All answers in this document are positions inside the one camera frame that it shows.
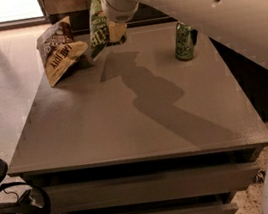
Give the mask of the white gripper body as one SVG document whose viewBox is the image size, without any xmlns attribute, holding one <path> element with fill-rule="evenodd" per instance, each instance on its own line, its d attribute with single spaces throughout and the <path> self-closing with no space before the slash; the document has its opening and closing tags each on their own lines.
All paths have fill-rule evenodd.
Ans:
<svg viewBox="0 0 268 214">
<path fill-rule="evenodd" d="M 115 23 L 130 21 L 139 8 L 132 0 L 101 0 L 101 4 L 107 19 Z"/>
</svg>

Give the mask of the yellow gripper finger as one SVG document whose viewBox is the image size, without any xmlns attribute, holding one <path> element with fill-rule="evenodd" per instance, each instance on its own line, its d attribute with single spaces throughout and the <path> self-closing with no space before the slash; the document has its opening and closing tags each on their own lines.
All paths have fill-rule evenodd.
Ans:
<svg viewBox="0 0 268 214">
<path fill-rule="evenodd" d="M 119 42 L 120 39 L 124 36 L 125 31 L 127 30 L 126 23 L 116 23 L 116 22 L 108 22 L 109 29 L 109 42 Z"/>
</svg>

